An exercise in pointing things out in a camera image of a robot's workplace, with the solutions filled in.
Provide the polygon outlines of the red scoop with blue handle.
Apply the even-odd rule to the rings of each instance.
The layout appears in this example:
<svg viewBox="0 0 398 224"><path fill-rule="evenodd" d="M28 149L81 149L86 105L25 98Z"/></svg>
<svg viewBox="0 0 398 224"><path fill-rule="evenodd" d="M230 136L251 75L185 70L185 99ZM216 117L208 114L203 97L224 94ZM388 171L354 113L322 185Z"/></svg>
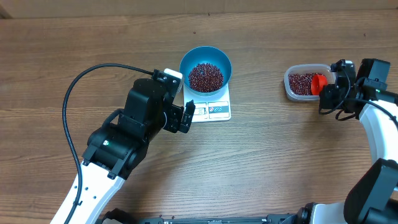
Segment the red scoop with blue handle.
<svg viewBox="0 0 398 224"><path fill-rule="evenodd" d="M311 93L312 95L319 95L323 90L323 87L328 84L327 78L322 74L315 74L311 82Z"/></svg>

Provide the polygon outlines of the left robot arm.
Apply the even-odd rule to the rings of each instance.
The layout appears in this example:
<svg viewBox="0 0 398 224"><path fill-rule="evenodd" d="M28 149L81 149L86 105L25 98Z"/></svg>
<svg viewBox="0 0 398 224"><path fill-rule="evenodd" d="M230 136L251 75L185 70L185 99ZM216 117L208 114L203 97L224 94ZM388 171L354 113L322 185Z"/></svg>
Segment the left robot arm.
<svg viewBox="0 0 398 224"><path fill-rule="evenodd" d="M125 106L88 138L80 171L52 223L95 223L161 129L189 131L194 103L173 104L182 85L183 75L168 68L134 82Z"/></svg>

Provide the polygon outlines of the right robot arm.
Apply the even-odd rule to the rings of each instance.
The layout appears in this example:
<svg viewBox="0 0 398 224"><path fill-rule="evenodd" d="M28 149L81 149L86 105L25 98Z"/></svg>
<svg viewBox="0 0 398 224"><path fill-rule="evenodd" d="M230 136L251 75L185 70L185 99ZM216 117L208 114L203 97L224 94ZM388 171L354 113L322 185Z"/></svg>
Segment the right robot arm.
<svg viewBox="0 0 398 224"><path fill-rule="evenodd" d="M371 168L343 203L308 203L279 223L397 223L397 94L387 90L390 63L364 58L358 69L341 59L331 64L333 84L320 88L319 114L356 118L368 137Z"/></svg>

